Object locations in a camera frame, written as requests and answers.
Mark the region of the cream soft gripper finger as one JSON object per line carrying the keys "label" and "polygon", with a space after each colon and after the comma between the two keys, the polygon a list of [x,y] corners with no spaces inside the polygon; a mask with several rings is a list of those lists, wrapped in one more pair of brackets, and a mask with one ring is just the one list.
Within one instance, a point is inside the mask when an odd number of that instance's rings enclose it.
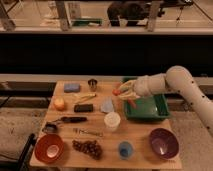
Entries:
{"label": "cream soft gripper finger", "polygon": [[130,94],[122,93],[122,94],[119,94],[117,97],[121,100],[135,100],[140,98],[140,96],[138,96],[136,93],[130,93]]}
{"label": "cream soft gripper finger", "polygon": [[135,81],[134,80],[128,80],[124,83],[122,83],[119,87],[118,90],[120,92],[125,92],[125,91],[129,91],[133,88]]}

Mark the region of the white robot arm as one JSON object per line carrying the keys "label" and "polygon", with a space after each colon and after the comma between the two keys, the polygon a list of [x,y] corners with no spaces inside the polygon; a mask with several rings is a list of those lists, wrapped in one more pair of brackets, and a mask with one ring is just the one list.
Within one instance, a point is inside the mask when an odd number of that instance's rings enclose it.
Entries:
{"label": "white robot arm", "polygon": [[172,66],[165,73],[139,76],[122,83],[118,90],[118,97],[122,100],[177,93],[197,113],[213,137],[213,102],[201,91],[191,73],[183,66]]}

